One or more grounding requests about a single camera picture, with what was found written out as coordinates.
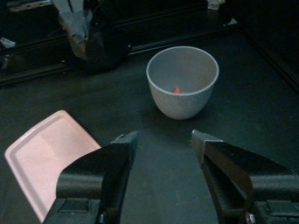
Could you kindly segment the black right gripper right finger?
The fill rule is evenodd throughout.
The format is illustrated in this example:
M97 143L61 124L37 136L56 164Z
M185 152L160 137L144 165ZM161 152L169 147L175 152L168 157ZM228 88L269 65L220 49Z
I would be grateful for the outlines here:
M299 174L197 130L191 146L219 224L299 224Z

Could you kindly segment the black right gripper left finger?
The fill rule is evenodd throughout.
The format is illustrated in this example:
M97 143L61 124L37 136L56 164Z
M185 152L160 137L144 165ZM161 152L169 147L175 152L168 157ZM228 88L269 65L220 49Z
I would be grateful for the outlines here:
M139 132L119 136L61 171L41 224L120 224Z

